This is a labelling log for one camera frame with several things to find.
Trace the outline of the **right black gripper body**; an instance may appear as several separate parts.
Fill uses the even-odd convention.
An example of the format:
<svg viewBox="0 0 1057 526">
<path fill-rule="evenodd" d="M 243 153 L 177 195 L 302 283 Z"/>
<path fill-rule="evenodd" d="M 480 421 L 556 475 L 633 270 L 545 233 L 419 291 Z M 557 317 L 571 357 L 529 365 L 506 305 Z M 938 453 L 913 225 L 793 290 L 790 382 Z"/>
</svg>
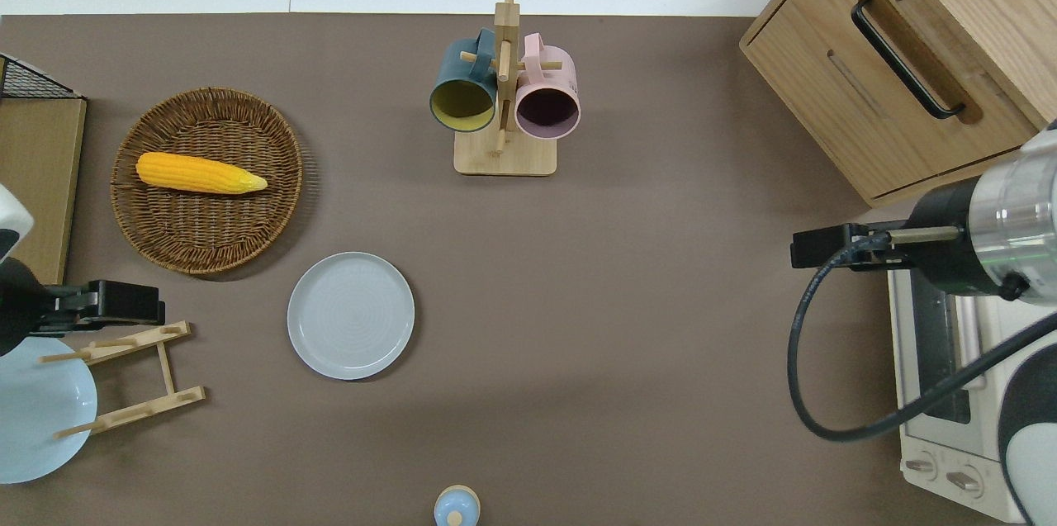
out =
<svg viewBox="0 0 1057 526">
<path fill-rule="evenodd" d="M 872 222 L 872 224 L 849 224 L 848 241 L 853 243 L 865 239 L 870 234 L 902 229 L 906 225 L 905 220 L 889 220 Z M 889 246 L 887 250 L 868 250 L 859 252 L 843 262 L 843 267 L 853 273 L 872 271 L 895 271 L 901 269 L 912 269 L 913 261 L 906 253 L 896 250 L 894 246 Z"/>
</svg>

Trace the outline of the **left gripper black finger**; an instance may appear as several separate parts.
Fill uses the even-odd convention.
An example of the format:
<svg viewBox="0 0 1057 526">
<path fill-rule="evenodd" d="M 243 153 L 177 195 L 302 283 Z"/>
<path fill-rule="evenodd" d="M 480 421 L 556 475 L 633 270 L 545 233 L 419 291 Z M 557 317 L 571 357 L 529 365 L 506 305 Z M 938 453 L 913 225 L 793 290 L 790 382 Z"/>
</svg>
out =
<svg viewBox="0 0 1057 526">
<path fill-rule="evenodd" d="M 97 294 L 101 306 L 155 306 L 159 303 L 156 287 L 128 284 L 111 279 L 101 279 L 97 282 Z"/>
<path fill-rule="evenodd" d="M 156 303 L 152 306 L 131 309 L 105 308 L 99 304 L 87 307 L 88 325 L 106 327 L 113 325 L 163 325 L 166 320 L 166 304 Z"/>
</svg>

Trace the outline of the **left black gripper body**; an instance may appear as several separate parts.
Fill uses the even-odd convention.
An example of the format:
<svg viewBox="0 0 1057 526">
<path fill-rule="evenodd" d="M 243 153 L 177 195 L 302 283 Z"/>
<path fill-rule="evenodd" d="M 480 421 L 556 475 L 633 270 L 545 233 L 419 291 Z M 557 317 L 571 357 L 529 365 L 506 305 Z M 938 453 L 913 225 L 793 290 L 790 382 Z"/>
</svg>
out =
<svg viewBox="0 0 1057 526">
<path fill-rule="evenodd" d="M 37 320 L 37 335 L 41 337 L 64 337 L 64 334 L 98 331 L 95 312 L 98 312 L 99 294 L 90 285 L 80 287 L 47 285 L 43 287 L 45 301 L 39 305 L 41 315 Z"/>
</svg>

